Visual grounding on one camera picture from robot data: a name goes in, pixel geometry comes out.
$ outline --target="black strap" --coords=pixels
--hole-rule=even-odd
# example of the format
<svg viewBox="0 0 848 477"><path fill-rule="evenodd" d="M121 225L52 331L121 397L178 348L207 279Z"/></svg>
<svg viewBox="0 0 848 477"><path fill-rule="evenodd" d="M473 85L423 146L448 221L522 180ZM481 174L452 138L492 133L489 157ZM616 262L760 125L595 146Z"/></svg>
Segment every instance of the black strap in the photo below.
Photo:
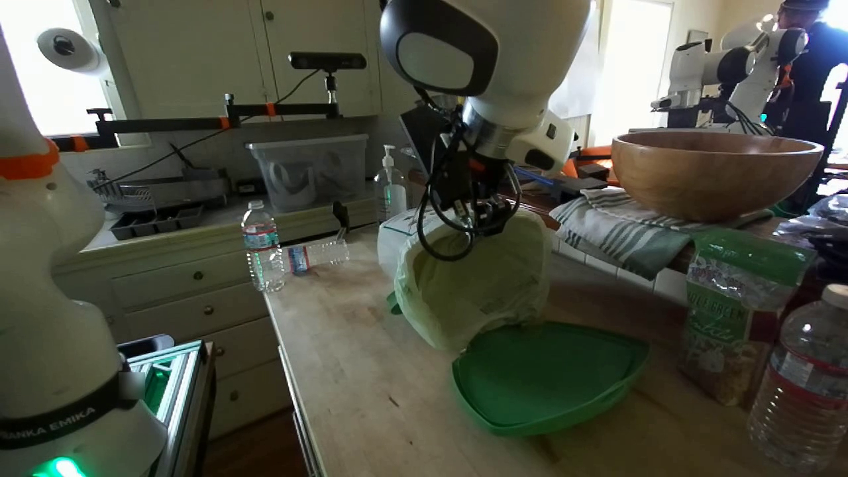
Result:
<svg viewBox="0 0 848 477"><path fill-rule="evenodd" d="M113 407L133 407L138 397L138 382L130 373L130 366L121 362L121 368L108 382L102 382L102 386L93 389L77 403L39 417L0 419L0 450L59 441L97 421L102 413Z"/></svg>

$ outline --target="green plastic lid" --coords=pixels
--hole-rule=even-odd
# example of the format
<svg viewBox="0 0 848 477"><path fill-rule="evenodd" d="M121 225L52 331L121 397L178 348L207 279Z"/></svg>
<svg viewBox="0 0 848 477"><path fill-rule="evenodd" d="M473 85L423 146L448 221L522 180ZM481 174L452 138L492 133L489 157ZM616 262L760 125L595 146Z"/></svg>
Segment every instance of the green plastic lid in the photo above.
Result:
<svg viewBox="0 0 848 477"><path fill-rule="evenodd" d="M546 320L480 335L452 361L452 382L463 407L485 429L550 434L623 401L644 361L647 341Z"/></svg>

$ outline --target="camera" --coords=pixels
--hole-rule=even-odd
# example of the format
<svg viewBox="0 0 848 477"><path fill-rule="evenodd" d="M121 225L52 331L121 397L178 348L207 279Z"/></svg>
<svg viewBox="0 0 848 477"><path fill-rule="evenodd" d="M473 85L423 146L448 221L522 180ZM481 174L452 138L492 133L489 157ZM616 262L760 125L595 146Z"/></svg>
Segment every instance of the camera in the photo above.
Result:
<svg viewBox="0 0 848 477"><path fill-rule="evenodd" d="M291 50L289 54L291 70L324 70L324 72L336 72L336 70L366 70L366 56L359 54L305 54L305 50Z"/></svg>

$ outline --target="water bottle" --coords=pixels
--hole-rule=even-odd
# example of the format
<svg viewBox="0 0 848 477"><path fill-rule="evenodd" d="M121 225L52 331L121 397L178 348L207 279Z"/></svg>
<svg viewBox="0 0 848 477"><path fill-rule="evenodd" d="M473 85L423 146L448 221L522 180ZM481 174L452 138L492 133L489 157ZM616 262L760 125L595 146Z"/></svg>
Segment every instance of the water bottle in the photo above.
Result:
<svg viewBox="0 0 848 477"><path fill-rule="evenodd" d="M248 201L240 217L245 267L257 291L283 283L283 254L275 234L275 221L265 201Z"/></svg>
<svg viewBox="0 0 848 477"><path fill-rule="evenodd" d="M383 146L381 172L377 174L381 221L404 213L404 178L398 172L398 161L391 157L395 146Z"/></svg>
<svg viewBox="0 0 848 477"><path fill-rule="evenodd" d="M789 312L756 406L750 441L775 463L825 470L848 423L848 287L828 283L818 303Z"/></svg>

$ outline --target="white cabinet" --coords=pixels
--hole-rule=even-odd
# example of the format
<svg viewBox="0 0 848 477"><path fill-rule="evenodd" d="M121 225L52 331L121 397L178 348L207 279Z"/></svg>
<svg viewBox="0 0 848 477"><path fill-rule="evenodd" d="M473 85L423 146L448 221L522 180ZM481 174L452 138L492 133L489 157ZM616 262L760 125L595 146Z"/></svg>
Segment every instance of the white cabinet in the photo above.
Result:
<svg viewBox="0 0 848 477"><path fill-rule="evenodd" d="M214 345L211 437L289 406L275 335L248 283L235 229L125 242L59 267L61 288L97 304L116 341L173 335Z"/></svg>
<svg viewBox="0 0 848 477"><path fill-rule="evenodd" d="M359 54L366 70L336 72L345 116L414 107L378 54L377 0L89 0L116 88L134 91L139 116L220 116L222 92L239 104L283 97L308 70L291 50ZM324 72L285 104L325 104Z"/></svg>

